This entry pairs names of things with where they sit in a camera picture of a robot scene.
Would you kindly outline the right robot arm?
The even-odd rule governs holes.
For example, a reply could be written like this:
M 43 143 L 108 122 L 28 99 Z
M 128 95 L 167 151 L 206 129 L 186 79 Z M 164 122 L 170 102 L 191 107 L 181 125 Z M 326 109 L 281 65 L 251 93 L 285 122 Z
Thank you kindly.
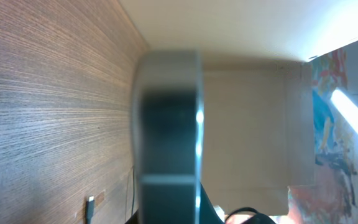
M 263 213 L 256 213 L 242 224 L 276 224 L 269 216 Z

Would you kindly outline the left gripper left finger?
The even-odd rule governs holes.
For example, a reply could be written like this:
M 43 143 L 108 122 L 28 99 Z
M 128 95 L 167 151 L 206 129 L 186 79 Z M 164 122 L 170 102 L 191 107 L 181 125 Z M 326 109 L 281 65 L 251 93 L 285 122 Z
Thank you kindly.
M 125 224 L 138 224 L 138 211 L 136 211 L 131 217 L 130 219 L 128 219 Z

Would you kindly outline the teal screen smartphone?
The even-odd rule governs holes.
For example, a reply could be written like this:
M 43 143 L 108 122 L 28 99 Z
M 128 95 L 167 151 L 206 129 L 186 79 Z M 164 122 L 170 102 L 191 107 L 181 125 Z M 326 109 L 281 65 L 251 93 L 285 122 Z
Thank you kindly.
M 196 51 L 153 51 L 139 60 L 131 132 L 140 223 L 198 223 L 203 86 Z

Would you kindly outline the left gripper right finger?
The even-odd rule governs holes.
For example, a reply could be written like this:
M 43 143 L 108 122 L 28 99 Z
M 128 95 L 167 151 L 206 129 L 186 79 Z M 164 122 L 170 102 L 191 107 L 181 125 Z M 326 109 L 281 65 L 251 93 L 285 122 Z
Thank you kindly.
M 203 185 L 200 186 L 200 224 L 224 224 L 224 221 L 216 213 Z

